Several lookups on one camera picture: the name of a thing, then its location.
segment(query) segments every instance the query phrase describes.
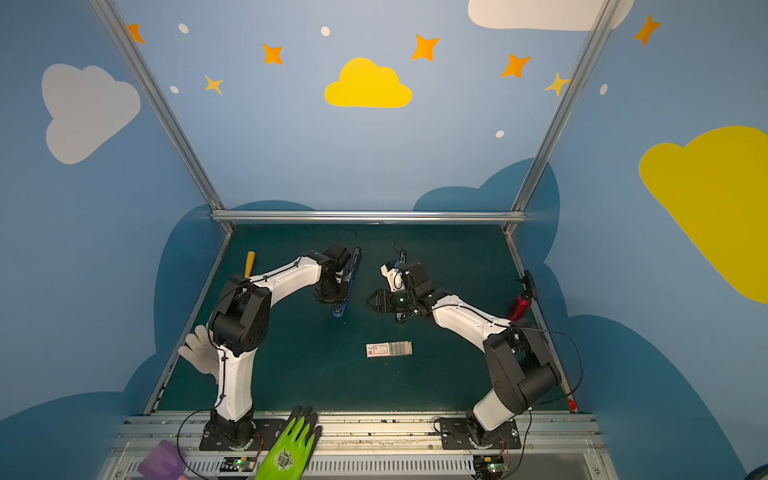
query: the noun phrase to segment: purple object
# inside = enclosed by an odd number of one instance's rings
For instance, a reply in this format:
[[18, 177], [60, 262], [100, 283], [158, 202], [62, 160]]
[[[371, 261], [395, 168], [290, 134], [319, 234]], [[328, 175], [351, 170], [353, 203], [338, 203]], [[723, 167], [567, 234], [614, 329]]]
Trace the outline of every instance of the purple object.
[[184, 462], [176, 450], [176, 445], [167, 440], [160, 440], [147, 458], [139, 464], [139, 473], [148, 480], [178, 480], [183, 470]]

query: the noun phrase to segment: green glove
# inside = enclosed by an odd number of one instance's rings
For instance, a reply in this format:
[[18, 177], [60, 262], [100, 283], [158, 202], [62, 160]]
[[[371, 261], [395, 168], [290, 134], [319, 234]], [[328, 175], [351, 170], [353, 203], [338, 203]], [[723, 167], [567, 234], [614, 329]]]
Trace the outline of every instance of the green glove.
[[266, 455], [255, 480], [298, 480], [315, 449], [323, 427], [318, 426], [312, 407], [296, 407], [290, 414], [283, 434]]

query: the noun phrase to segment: green table surface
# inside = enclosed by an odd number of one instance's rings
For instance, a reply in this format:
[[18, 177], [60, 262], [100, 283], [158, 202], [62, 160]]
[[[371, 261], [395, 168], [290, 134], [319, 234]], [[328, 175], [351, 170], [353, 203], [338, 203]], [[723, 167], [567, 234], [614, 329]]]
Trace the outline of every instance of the green table surface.
[[[340, 225], [240, 225], [221, 260], [195, 325], [208, 321], [227, 279], [243, 274], [247, 252], [256, 252], [253, 274], [323, 252], [347, 229]], [[311, 287], [281, 300], [271, 311], [269, 332], [253, 361], [253, 409], [425, 411], [466, 410], [491, 388], [485, 355], [450, 330], [412, 317], [397, 323], [375, 313], [366, 299], [388, 286], [379, 268], [397, 258], [392, 242], [409, 261], [421, 260], [436, 287], [458, 294], [480, 310], [504, 316], [521, 292], [517, 272], [498, 226], [355, 225], [339, 243], [361, 247], [346, 312], [313, 300]], [[367, 343], [413, 342], [413, 354], [369, 359]], [[562, 395], [558, 387], [548, 398]], [[209, 409], [216, 401], [213, 376], [179, 358], [158, 410]], [[565, 410], [565, 400], [538, 409]]]

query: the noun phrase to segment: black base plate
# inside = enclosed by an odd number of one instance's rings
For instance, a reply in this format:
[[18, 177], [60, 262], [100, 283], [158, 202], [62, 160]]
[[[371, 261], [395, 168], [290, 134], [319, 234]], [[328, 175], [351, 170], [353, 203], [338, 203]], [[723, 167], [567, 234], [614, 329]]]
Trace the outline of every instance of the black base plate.
[[[435, 420], [441, 432], [443, 450], [473, 450], [477, 446], [469, 441], [469, 429], [467, 428], [467, 419], [447, 419], [441, 417]], [[507, 441], [507, 448], [517, 450], [522, 447], [520, 435], [518, 434], [518, 425], [515, 420], [504, 422], [498, 431], [489, 450], [500, 450], [502, 448], [502, 439]]]
[[204, 432], [209, 432], [209, 434], [208, 436], [203, 435], [203, 439], [200, 440], [200, 450], [203, 452], [257, 452], [262, 439], [264, 445], [261, 446], [261, 449], [264, 451], [271, 450], [280, 434], [283, 433], [285, 422], [284, 419], [253, 419], [255, 432], [253, 441], [245, 449], [237, 448], [237, 445], [233, 445], [225, 435], [222, 435], [215, 428], [209, 428], [209, 425], [206, 424]]

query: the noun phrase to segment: wall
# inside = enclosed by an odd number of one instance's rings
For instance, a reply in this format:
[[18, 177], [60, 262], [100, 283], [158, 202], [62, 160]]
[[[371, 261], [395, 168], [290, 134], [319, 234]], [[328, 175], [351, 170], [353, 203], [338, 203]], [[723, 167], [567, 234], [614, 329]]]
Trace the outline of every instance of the wall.
[[0, 44], [0, 477], [93, 478], [223, 233], [87, 0], [3, 2]]
[[766, 17], [637, 0], [515, 230], [623, 480], [768, 462]]
[[601, 2], [117, 4], [229, 208], [445, 210], [534, 156]]

